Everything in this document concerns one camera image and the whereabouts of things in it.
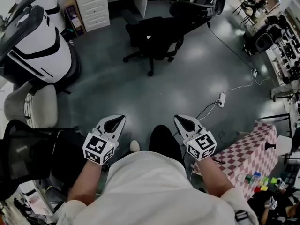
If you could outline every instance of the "red and white checkered cloth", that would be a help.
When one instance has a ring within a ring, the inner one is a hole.
[[[251,134],[212,158],[226,163],[217,164],[233,185],[243,190],[244,197],[248,200],[254,194],[256,184],[250,186],[240,182],[237,180],[237,176],[240,173],[254,174],[255,172],[261,173],[262,176],[268,176],[278,162],[278,157],[274,148],[265,150],[264,146],[266,142],[276,144],[276,141],[277,132],[274,125],[255,121],[255,127]]]

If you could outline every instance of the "white shoe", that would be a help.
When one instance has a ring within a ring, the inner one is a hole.
[[[140,145],[136,140],[132,140],[130,143],[130,151],[131,152],[139,152],[140,151]]]

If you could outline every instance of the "white t-shirt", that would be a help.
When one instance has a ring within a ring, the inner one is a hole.
[[[221,198],[193,188],[184,167],[155,152],[130,154],[113,164],[103,194],[91,205],[64,204],[58,225],[235,225],[235,211],[255,213],[236,188]]]

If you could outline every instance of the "white cable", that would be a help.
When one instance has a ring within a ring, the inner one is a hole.
[[[270,78],[270,77],[268,77],[268,78],[262,80],[261,83],[258,83],[257,80],[256,80],[256,78],[254,78],[254,80],[255,80],[255,82],[256,82],[258,85],[261,85],[263,81],[266,81],[266,80],[268,80],[269,78]]]
[[[253,74],[252,74],[252,70],[254,70],[254,69],[251,69],[251,77],[252,77],[252,82],[251,82],[251,84],[250,84],[250,85],[243,85],[243,86],[240,86],[240,87],[237,87],[237,88],[228,89],[228,90],[225,90],[223,93],[225,93],[225,92],[227,92],[227,91],[236,90],[236,89],[238,89],[238,88],[250,87],[250,86],[253,84],[253,82],[254,82],[254,79],[253,79]]]
[[[208,112],[208,114],[204,118],[199,119],[198,121],[201,121],[202,119],[205,119],[210,114],[210,112],[214,109],[214,107],[216,106],[216,104],[217,104],[218,101],[220,101],[220,99],[216,100],[214,106],[212,107],[212,109],[210,109],[210,111]]]
[[[196,160],[194,161],[194,166],[193,166],[193,169],[192,169],[192,172],[191,172],[191,176],[189,177],[189,182],[192,184],[192,174],[193,174],[193,171],[194,171],[194,168],[195,168],[195,163],[196,163]]]

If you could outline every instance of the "gray concrete floor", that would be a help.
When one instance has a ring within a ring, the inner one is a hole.
[[[91,31],[74,40],[82,63],[81,77],[68,90],[60,93],[59,127],[79,126],[86,135],[103,117],[124,114],[127,118],[120,146],[112,161],[129,150],[136,139],[141,150],[147,150],[155,126],[164,124],[175,133],[176,114],[198,115],[216,101],[227,89],[251,83],[251,68],[255,66],[263,77],[271,79],[261,86],[226,92],[224,108],[218,106],[201,121],[218,142],[217,151],[231,145],[238,131],[250,132],[260,117],[284,113],[283,101],[273,103],[270,89],[276,86],[271,64],[264,54],[250,58],[242,52],[245,43],[240,26],[243,16],[233,15],[236,0],[228,0],[222,15],[211,20],[211,29],[247,64],[216,39],[206,25],[188,33],[173,62],[155,61],[155,74],[148,77],[149,60],[134,58],[123,63],[122,58],[136,51],[130,46],[126,22],[113,8],[111,25]],[[170,2],[149,1],[146,18],[170,17]],[[264,79],[257,76],[257,81]],[[287,134],[287,121],[276,123],[280,135]],[[220,141],[219,133],[225,136]]]

